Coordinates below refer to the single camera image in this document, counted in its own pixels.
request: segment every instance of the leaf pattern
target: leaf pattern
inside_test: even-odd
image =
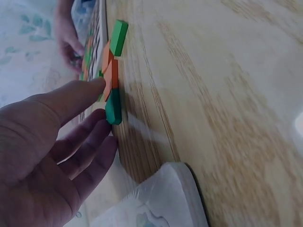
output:
[[[46,20],[45,23],[44,23],[44,29],[45,29],[47,35],[49,37],[51,37],[52,36],[52,26],[51,26],[51,23],[48,20]]]
[[[42,27],[43,20],[39,15],[34,15],[33,25],[35,25],[36,27]]]
[[[5,49],[5,53],[18,53],[20,49],[15,49],[13,46],[9,46]]]
[[[25,21],[25,22],[29,23],[29,18],[28,18],[28,16],[27,16],[27,15],[22,14],[22,15],[21,15],[21,19],[22,19],[23,21]]]
[[[35,27],[32,27],[30,25],[23,25],[19,31],[19,34],[21,35],[25,35],[25,34],[29,34],[33,31],[36,31]]]
[[[29,37],[29,40],[31,42],[42,42],[44,40],[47,40],[49,39],[48,37],[43,37],[43,36],[40,36],[40,35],[30,35]]]
[[[11,59],[12,59],[11,56],[4,56],[4,57],[0,58],[0,65],[5,65],[5,64],[9,63]]]

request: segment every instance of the orange block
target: orange block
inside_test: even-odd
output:
[[[109,49],[110,41],[105,45],[102,55],[102,73],[105,73],[111,60],[114,59],[113,53]]]
[[[104,79],[106,81],[106,86],[103,92],[103,96],[104,100],[107,101],[112,88],[119,88],[118,60],[113,59],[109,63],[108,68],[104,73]]]
[[[112,88],[119,88],[118,60],[113,59],[108,67],[112,71]]]

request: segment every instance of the person's hand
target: person's hand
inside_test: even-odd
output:
[[[71,12],[57,9],[54,14],[54,29],[59,51],[65,65],[76,73],[81,73],[82,60],[75,56],[77,53],[83,57],[84,47],[79,42]]]
[[[104,87],[73,81],[0,109],[1,227],[62,227],[102,180],[117,149],[104,110],[56,138]]]

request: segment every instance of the green block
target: green block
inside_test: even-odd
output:
[[[102,77],[102,78],[104,77],[102,71],[99,71],[98,77]],[[103,96],[103,94],[99,95],[98,102],[101,101],[102,96]]]
[[[103,73],[102,73],[101,70],[99,71],[99,77],[102,77],[102,78],[104,77],[104,75],[103,75]]]
[[[118,88],[111,90],[105,105],[105,112],[108,123],[119,125],[122,122],[120,93]]]
[[[122,20],[116,20],[109,45],[109,48],[114,56],[121,56],[127,29],[128,23]]]

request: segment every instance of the floral tablecloth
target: floral tablecloth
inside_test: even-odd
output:
[[[82,42],[94,2],[76,0],[73,6],[72,16]],[[77,79],[58,57],[53,31],[55,3],[0,1],[0,108]]]

